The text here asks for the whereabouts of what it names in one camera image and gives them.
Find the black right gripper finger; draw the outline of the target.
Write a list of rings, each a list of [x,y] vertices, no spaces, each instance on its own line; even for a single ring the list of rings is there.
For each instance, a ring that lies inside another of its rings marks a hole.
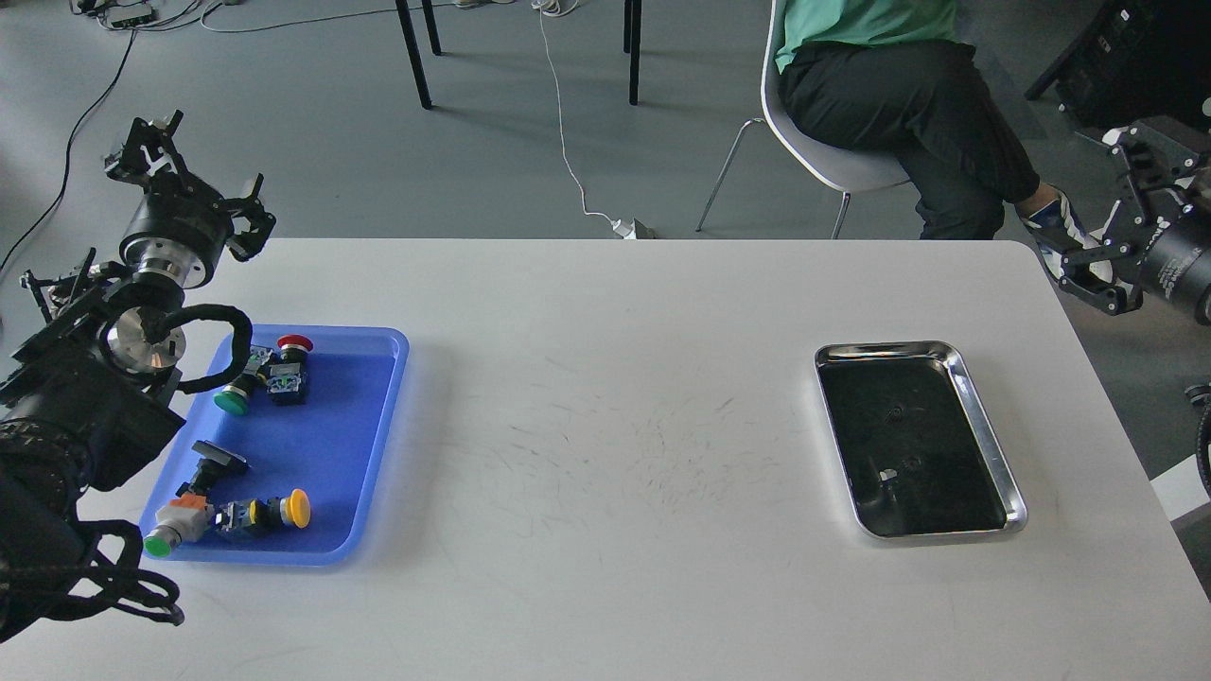
[[[1136,281],[1143,257],[1140,244],[1103,238],[1095,247],[1063,247],[1058,238],[1041,236],[1039,250],[1048,269],[1056,267],[1058,288],[1086,305],[1110,316],[1142,307],[1143,292]]]
[[[1176,119],[1141,119],[1102,135],[1117,172],[1117,204],[1106,223],[1106,244],[1144,247],[1160,221],[1190,218],[1209,228],[1206,131]]]

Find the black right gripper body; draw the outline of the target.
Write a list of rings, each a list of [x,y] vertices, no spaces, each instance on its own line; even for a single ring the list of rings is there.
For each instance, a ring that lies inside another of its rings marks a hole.
[[[1126,280],[1167,305],[1210,324],[1210,229],[1203,213],[1127,221]]]

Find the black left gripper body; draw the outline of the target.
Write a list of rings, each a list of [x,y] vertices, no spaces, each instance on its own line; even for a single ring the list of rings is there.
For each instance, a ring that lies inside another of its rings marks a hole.
[[[179,288],[200,288],[216,276],[220,252],[233,235],[230,217],[210,204],[151,191],[134,210],[117,254],[133,271],[154,271]]]

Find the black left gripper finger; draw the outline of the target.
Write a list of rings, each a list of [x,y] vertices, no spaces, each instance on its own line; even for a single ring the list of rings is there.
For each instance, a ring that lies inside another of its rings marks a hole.
[[[256,173],[254,179],[245,185],[245,198],[223,199],[223,212],[228,217],[247,221],[246,230],[234,230],[226,238],[228,250],[239,262],[247,262],[260,254],[276,224],[276,216],[265,210],[260,199],[263,183],[264,174]]]
[[[139,185],[144,198],[189,199],[189,172],[173,141],[183,119],[183,111],[151,121],[134,118],[125,141],[116,141],[103,158],[104,174],[109,181]]]

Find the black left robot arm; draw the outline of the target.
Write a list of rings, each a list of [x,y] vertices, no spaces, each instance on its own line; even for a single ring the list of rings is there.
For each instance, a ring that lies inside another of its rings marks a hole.
[[[262,177],[223,198],[186,168],[173,141],[182,119],[134,119],[104,160],[111,181],[143,191],[117,261],[87,254],[64,277],[23,277],[44,330],[15,353],[1,391],[2,639],[107,610],[184,620],[176,583],[140,568],[134,523],[78,515],[86,491],[117,488],[174,439],[176,393],[228,384],[249,355],[243,311],[188,307],[184,294],[210,284],[224,251],[259,254],[275,217]]]

